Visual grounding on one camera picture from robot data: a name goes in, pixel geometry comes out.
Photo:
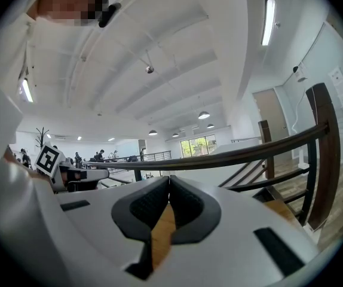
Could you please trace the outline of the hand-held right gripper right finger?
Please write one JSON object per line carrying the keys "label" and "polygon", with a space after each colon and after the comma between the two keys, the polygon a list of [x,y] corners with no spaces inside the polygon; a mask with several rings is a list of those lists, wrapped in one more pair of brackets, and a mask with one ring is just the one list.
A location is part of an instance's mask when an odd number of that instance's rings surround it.
{"label": "hand-held right gripper right finger", "polygon": [[172,176],[169,198],[176,231],[156,286],[270,286],[318,255],[305,232],[245,194]]}

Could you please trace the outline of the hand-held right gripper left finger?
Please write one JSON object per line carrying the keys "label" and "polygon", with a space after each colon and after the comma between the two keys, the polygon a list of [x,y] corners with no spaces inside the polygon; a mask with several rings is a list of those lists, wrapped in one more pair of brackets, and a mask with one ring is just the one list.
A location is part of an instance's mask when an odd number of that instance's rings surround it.
{"label": "hand-held right gripper left finger", "polygon": [[152,266],[152,229],[166,208],[169,179],[56,195],[54,242],[63,268],[55,286],[169,286]]}

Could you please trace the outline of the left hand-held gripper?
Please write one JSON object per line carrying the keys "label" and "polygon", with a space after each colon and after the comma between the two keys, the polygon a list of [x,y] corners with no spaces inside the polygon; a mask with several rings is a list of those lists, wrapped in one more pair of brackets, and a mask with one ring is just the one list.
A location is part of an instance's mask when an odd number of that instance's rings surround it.
{"label": "left hand-held gripper", "polygon": [[87,169],[83,172],[74,169],[64,154],[50,143],[43,144],[35,167],[49,177],[51,188],[55,193],[67,191],[70,182],[78,182],[82,179],[84,182],[99,182],[109,177],[109,171],[105,169]]}

